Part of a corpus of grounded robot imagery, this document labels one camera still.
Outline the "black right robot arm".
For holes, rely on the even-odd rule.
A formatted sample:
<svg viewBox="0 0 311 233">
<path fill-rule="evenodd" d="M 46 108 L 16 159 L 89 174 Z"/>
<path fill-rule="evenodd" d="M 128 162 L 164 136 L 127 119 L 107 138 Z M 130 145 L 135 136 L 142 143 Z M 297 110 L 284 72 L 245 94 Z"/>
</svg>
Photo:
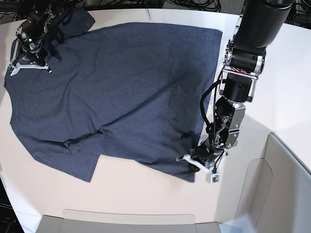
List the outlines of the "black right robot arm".
<svg viewBox="0 0 311 233">
<path fill-rule="evenodd" d="M 11 56 L 6 66 L 10 76 L 22 69 L 39 69 L 51 73 L 44 60 L 48 37 L 75 6 L 75 0 L 26 0 L 20 14 L 25 21 L 16 30 Z"/>
</svg>

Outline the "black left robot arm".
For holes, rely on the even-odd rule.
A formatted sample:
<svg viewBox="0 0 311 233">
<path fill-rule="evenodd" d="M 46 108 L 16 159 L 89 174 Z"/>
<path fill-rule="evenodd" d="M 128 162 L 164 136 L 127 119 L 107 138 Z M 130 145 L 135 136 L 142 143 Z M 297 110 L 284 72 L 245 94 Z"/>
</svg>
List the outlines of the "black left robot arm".
<svg viewBox="0 0 311 233">
<path fill-rule="evenodd" d="M 207 139 L 177 161 L 186 161 L 191 172 L 216 175 L 228 149 L 238 143 L 245 102 L 252 102 L 263 72 L 266 48 L 285 22 L 293 0 L 248 0 L 233 38 L 226 46 L 222 70 L 200 99 Z"/>
</svg>

